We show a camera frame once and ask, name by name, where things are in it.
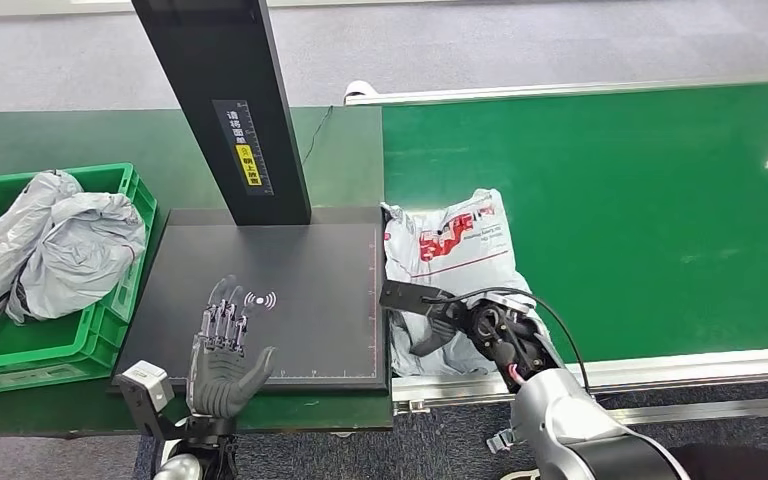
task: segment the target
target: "label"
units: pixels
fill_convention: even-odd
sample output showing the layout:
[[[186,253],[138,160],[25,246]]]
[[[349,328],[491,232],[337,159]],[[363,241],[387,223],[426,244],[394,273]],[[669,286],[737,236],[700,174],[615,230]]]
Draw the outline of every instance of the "label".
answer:
[[[254,163],[251,147],[248,145],[237,145],[237,156],[240,157],[240,165],[243,166],[243,176],[246,177],[246,183],[257,187],[263,185],[260,179],[260,172],[257,171],[257,164]]]
[[[266,160],[260,150],[254,121],[245,100],[214,100],[213,108],[228,141],[228,148],[240,165],[243,186],[249,195],[275,195]]]

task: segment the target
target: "yellow label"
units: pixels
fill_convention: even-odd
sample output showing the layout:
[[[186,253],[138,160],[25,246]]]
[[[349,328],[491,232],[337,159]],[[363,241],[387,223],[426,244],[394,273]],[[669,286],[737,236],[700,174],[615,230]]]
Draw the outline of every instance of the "yellow label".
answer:
[[[246,177],[246,183],[253,187],[263,185],[260,180],[260,172],[257,170],[257,164],[254,163],[254,155],[251,153],[251,147],[248,145],[237,145],[237,155],[240,157],[240,165],[243,166],[243,176]]]

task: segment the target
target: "red logo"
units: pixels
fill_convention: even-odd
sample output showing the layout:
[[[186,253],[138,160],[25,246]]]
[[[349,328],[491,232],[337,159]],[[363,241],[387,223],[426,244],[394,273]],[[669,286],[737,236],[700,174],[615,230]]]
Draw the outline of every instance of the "red logo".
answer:
[[[472,230],[472,226],[472,214],[464,213],[449,220],[440,232],[426,230],[420,233],[419,258],[430,262],[434,257],[448,255],[455,245],[461,243],[464,232]]]

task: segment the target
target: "black cable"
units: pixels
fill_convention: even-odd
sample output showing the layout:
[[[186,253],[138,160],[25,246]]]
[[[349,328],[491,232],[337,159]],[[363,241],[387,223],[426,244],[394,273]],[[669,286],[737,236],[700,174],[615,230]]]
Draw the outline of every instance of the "black cable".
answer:
[[[587,378],[587,370],[584,368],[584,361],[581,359],[581,353],[578,351],[578,346],[575,344],[575,340],[572,339],[572,334],[569,331],[569,328],[567,328],[566,323],[561,319],[561,316],[558,315],[555,310],[549,306],[548,303],[541,300],[539,297],[537,297],[534,294],[528,293],[525,290],[520,290],[518,288],[511,288],[511,287],[488,287],[488,288],[480,288],[478,290],[475,290],[474,292],[465,293],[463,295],[458,295],[451,298],[429,298],[429,297],[423,297],[422,301],[423,303],[428,303],[430,305],[439,305],[443,303],[454,303],[459,302],[461,300],[474,297],[476,295],[480,295],[482,293],[488,293],[488,292],[504,292],[504,293],[514,293],[517,295],[522,295],[524,297],[530,298],[537,302],[538,305],[545,308],[547,312],[549,312],[550,315],[552,315],[555,318],[555,321],[560,325],[561,330],[564,331],[564,335],[566,335],[567,340],[570,342],[570,346],[572,347],[572,351],[575,354],[575,359],[578,361],[578,365],[581,367],[581,379],[584,381],[584,390],[590,394],[590,380]]]
[[[310,156],[310,153],[313,152],[313,145],[316,143],[316,136],[319,135],[319,130],[322,129],[322,125],[325,124],[325,121],[328,120],[328,117],[331,116],[331,113],[334,111],[334,105],[331,105],[328,107],[328,110],[325,112],[325,115],[322,117],[322,120],[319,121],[319,126],[316,127],[316,131],[313,132],[313,136],[310,139],[310,148],[307,149],[307,153],[305,154],[304,158],[302,158],[302,165],[307,161],[307,157]]]

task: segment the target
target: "white plastic bag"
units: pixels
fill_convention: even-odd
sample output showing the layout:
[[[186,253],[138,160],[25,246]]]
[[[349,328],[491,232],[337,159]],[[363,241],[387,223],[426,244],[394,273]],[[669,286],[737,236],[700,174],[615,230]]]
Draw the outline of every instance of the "white plastic bag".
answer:
[[[7,314],[48,320],[107,295],[145,251],[145,224],[120,193],[80,193],[51,209],[53,227],[14,283]]]
[[[392,217],[384,233],[388,279],[431,285],[455,295],[485,287],[530,292],[516,271],[508,219],[498,191],[479,189],[469,200],[441,210],[408,213],[398,206],[382,206]],[[520,300],[533,305],[531,300]],[[427,356],[412,355],[411,345],[431,335],[428,320],[407,312],[392,318],[391,357],[399,375],[496,370],[461,332]]]
[[[0,217],[0,308],[19,269],[51,227],[51,207],[81,191],[75,177],[66,172],[42,172],[34,176]]]

